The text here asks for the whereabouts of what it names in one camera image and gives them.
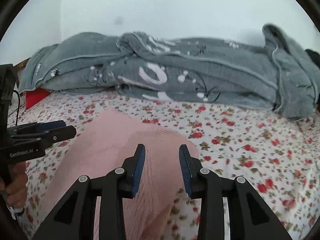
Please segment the person's left hand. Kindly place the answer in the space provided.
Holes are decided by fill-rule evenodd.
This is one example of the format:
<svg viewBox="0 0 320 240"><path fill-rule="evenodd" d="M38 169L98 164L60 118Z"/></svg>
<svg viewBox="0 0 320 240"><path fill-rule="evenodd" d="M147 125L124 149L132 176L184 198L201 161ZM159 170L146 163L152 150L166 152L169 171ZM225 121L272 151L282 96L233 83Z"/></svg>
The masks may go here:
<svg viewBox="0 0 320 240"><path fill-rule="evenodd" d="M6 191L7 204L16 209L25 206L27 200L28 176L26 174L26 162L17 163L11 168L12 183L5 186L1 181L1 191Z"/></svg>

